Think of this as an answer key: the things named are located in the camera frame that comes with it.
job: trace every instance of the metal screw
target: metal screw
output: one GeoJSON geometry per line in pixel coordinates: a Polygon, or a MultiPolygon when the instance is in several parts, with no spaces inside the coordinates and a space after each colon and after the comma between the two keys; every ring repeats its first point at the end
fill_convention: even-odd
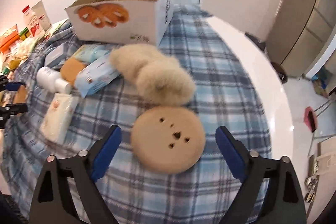
{"type": "Polygon", "coordinates": [[[252,149],[250,151],[250,156],[253,157],[253,158],[258,158],[259,153],[256,150],[252,149]]]}
{"type": "Polygon", "coordinates": [[[291,162],[290,158],[288,158],[287,156],[283,156],[283,157],[281,158],[281,160],[282,160],[283,162],[286,162],[286,163],[291,162]]]}
{"type": "Polygon", "coordinates": [[[50,155],[47,158],[47,162],[52,162],[54,159],[56,159],[56,157],[54,155],[50,155]]]}
{"type": "Polygon", "coordinates": [[[80,156],[80,157],[85,157],[87,154],[88,154],[87,150],[81,150],[81,151],[78,152],[78,156],[80,156]]]}

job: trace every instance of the plaid blanket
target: plaid blanket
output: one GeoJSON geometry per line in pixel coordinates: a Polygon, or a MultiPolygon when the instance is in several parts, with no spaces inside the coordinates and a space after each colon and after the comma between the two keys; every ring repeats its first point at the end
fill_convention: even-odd
{"type": "MultiPolygon", "coordinates": [[[[264,157],[270,157],[271,147],[256,90],[236,56],[207,24],[208,16],[197,6],[176,6],[159,45],[164,54],[175,56],[193,77],[196,93],[185,107],[199,116],[206,132],[206,146],[200,160],[176,175],[152,173],[132,154],[132,125],[153,105],[140,98],[121,76],[98,93],[80,99],[62,145],[46,140],[39,127],[53,94],[37,85],[36,73],[51,48],[64,43],[69,58],[87,42],[79,41],[70,22],[65,22],[58,34],[36,47],[15,73],[14,80],[27,85],[29,112],[8,121],[1,165],[13,198],[24,215],[29,214],[36,180],[48,155],[73,156],[90,148],[112,124],[117,124],[122,130],[122,143],[105,177],[96,185],[120,224],[219,222],[241,184],[233,178],[219,152],[216,128],[225,125],[247,149],[254,148],[264,157]]],[[[72,94],[79,96],[76,90],[72,94]]],[[[78,214],[88,221],[74,181],[70,183],[78,214]]],[[[249,221],[256,218],[264,194],[265,184],[249,221]]]]}

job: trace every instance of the white plastic bottle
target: white plastic bottle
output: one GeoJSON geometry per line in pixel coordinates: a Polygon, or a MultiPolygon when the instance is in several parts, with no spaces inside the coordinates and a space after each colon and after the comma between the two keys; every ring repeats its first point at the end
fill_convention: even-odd
{"type": "Polygon", "coordinates": [[[70,94],[72,86],[61,77],[61,73],[49,67],[42,67],[36,74],[37,83],[52,93],[70,94]]]}
{"type": "Polygon", "coordinates": [[[43,35],[45,32],[42,29],[40,22],[32,9],[30,9],[29,5],[22,10],[24,16],[25,24],[33,37],[37,37],[38,35],[43,35]]]}

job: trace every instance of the blue gripper pad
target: blue gripper pad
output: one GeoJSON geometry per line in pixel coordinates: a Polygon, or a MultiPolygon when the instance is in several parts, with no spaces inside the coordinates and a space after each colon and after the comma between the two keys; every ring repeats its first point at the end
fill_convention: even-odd
{"type": "Polygon", "coordinates": [[[121,143],[121,130],[116,127],[93,161],[91,179],[96,182],[102,178],[121,143]]]}
{"type": "Polygon", "coordinates": [[[235,147],[221,128],[217,128],[215,138],[218,148],[229,166],[233,177],[239,179],[240,182],[243,183],[246,179],[246,166],[241,155],[236,151],[235,147]]]}
{"type": "Polygon", "coordinates": [[[9,83],[6,84],[6,90],[8,90],[8,91],[18,91],[21,85],[25,86],[25,83],[9,82],[9,83]]]}

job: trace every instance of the beige plush toy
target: beige plush toy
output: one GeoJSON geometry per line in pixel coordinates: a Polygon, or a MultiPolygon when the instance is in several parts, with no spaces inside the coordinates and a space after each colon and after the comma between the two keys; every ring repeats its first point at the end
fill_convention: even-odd
{"type": "Polygon", "coordinates": [[[192,78],[179,61],[166,57],[155,46],[126,45],[110,54],[111,64],[134,84],[139,95],[160,105],[182,105],[189,102],[195,92],[192,78]]]}

